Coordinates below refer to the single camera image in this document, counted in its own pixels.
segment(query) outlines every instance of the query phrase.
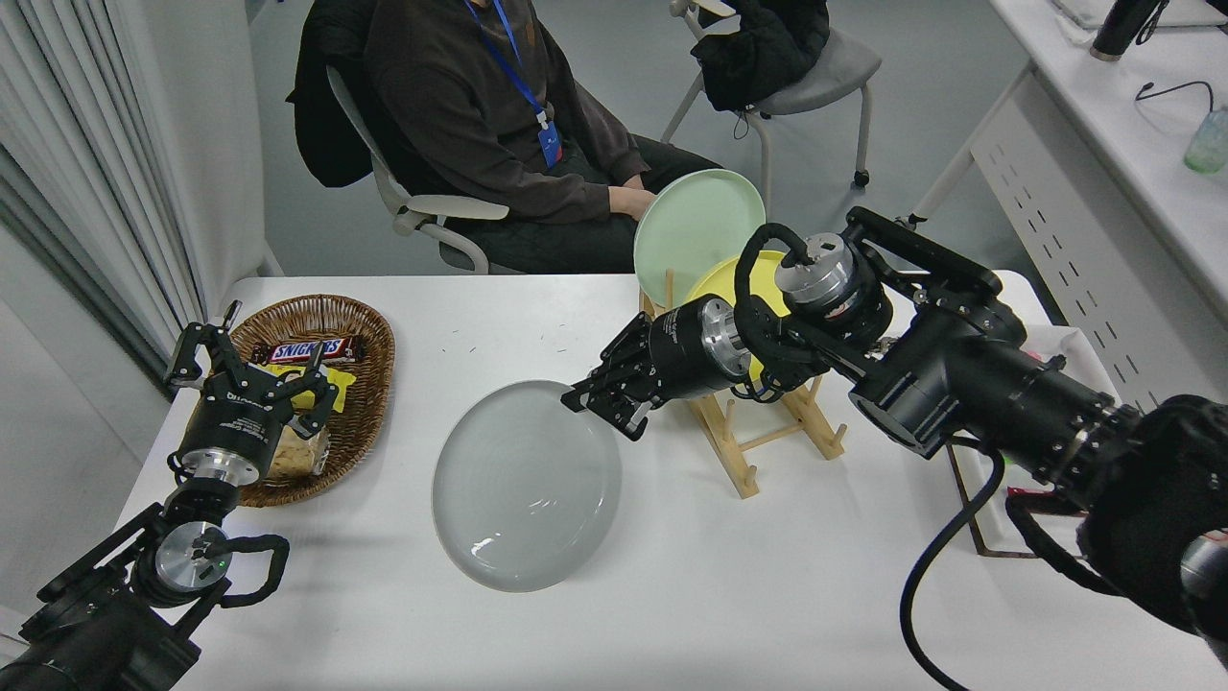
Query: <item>gray plate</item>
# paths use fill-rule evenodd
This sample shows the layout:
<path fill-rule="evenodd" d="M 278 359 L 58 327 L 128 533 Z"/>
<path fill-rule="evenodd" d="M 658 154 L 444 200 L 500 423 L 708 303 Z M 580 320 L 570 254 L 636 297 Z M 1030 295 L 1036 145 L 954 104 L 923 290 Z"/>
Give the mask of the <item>gray plate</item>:
<path fill-rule="evenodd" d="M 597 551 L 623 485 L 614 432 L 572 414 L 567 387 L 523 382 L 460 419 L 435 469 L 435 530 L 452 561 L 496 590 L 559 583 Z"/>

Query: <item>id badge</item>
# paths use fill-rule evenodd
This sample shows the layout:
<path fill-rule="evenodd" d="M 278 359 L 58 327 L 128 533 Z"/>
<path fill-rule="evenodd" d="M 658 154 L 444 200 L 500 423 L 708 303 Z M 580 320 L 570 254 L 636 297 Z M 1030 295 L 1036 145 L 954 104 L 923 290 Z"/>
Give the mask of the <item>id badge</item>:
<path fill-rule="evenodd" d="M 538 142 L 542 144 L 546 169 L 562 160 L 562 141 L 559 139 L 559 128 L 554 126 L 554 120 L 549 120 L 538 130 Z"/>

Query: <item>white table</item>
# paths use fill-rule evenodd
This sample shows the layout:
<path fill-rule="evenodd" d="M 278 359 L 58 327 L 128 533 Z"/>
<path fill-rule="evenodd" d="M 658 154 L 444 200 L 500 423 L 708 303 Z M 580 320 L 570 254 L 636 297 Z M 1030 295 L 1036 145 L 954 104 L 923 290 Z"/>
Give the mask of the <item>white table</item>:
<path fill-rule="evenodd" d="M 1006 301 L 1041 320 L 1027 282 Z M 394 395 L 370 458 L 300 504 L 237 509 L 231 535 L 278 533 L 281 589 L 215 611 L 177 689 L 920 689 L 904 648 L 900 588 L 957 511 L 950 470 L 862 421 L 829 377 L 819 394 L 849 423 L 823 460 L 799 436 L 748 454 L 759 496 L 739 501 L 685 406 L 619 438 L 624 485 L 597 555 L 562 583 L 507 594 L 460 573 L 431 519 L 435 461 L 478 400 L 527 379 L 571 383 L 635 312 L 634 277 L 251 279 L 246 313 L 308 292 L 379 309 L 397 336 Z M 898 309 L 903 326 L 905 309 Z M 166 455 L 195 393 L 174 401 L 124 515 L 172 488 Z M 236 593 L 263 581 L 238 560 Z M 1202 643 L 1133 605 L 1081 590 L 1034 561 L 973 554 L 966 533 L 922 584 L 928 653 L 979 689 L 1219 689 Z"/>
<path fill-rule="evenodd" d="M 1103 63 L 1067 39 L 1047 0 L 992 4 L 1032 60 L 916 215 L 933 215 L 975 162 L 1126 401 L 1149 411 L 1178 393 L 1228 400 L 1228 171 L 1181 162 L 1206 91 L 1133 102 L 1148 81 L 1159 91 L 1197 79 L 1222 102 L 1228 36 L 1159 29 Z"/>

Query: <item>yellow packaging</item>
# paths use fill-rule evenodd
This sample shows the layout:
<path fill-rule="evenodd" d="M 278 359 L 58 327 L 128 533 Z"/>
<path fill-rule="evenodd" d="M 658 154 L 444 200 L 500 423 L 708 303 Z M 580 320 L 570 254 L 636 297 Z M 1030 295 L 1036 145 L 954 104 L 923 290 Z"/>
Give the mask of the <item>yellow packaging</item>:
<path fill-rule="evenodd" d="M 262 369 L 269 374 L 281 377 L 286 373 L 298 373 L 300 376 L 307 368 L 303 366 L 260 366 Z M 328 383 L 336 387 L 336 401 L 333 403 L 333 412 L 340 414 L 345 410 L 345 390 L 349 389 L 351 384 L 357 382 L 359 378 L 354 377 L 348 372 L 334 371 L 321 366 L 319 372 L 328 378 Z M 290 404 L 298 412 L 305 412 L 312 410 L 316 405 L 316 395 L 311 392 L 303 392 L 302 394 L 295 396 L 290 400 Z"/>

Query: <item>black jacket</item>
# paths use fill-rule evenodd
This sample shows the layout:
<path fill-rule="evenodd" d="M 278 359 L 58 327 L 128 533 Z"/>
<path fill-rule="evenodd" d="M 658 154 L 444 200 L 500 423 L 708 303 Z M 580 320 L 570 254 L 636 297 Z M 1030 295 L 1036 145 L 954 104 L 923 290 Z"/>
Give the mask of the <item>black jacket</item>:
<path fill-rule="evenodd" d="M 706 36 L 691 49 L 717 110 L 743 110 L 806 76 L 831 28 L 826 0 L 725 0 L 740 31 Z"/>
<path fill-rule="evenodd" d="M 335 68 L 362 113 L 393 177 L 411 194 L 457 194 L 409 144 L 381 103 L 362 64 L 376 0 L 316 0 L 303 22 L 295 70 L 295 139 L 307 169 L 324 187 L 345 187 L 371 172 L 371 151 L 333 97 Z"/>

